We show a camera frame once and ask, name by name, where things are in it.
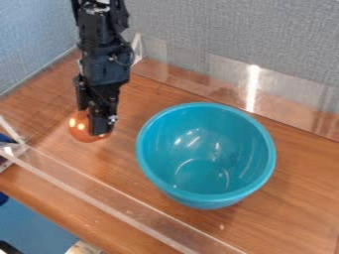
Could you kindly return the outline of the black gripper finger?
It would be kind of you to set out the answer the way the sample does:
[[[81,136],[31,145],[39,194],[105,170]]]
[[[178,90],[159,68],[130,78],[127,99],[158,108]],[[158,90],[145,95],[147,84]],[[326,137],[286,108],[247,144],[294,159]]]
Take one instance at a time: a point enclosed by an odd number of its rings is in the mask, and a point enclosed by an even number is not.
[[[119,97],[98,98],[89,103],[89,132],[91,136],[110,134],[118,120]]]
[[[79,111],[85,111],[87,110],[89,94],[86,83],[82,81],[79,77],[75,78],[75,88],[77,88],[78,108]]]

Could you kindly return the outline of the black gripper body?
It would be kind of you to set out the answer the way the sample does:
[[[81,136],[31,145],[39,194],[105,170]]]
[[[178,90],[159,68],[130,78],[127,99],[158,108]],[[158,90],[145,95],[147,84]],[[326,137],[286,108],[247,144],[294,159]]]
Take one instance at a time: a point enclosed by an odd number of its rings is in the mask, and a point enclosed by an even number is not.
[[[89,102],[98,98],[119,97],[121,87],[130,82],[130,70],[134,64],[131,45],[118,44],[107,47],[79,45],[79,47],[82,58],[77,77],[86,84]]]

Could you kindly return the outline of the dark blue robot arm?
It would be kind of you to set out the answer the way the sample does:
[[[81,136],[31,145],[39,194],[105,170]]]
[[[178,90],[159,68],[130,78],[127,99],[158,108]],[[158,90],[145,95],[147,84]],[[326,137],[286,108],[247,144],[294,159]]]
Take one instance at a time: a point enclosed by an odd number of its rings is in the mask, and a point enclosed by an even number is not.
[[[129,28],[125,0],[71,0],[79,27],[79,75],[75,78],[79,111],[87,111],[91,136],[109,134],[118,120],[121,87],[130,82],[135,60],[122,37]]]

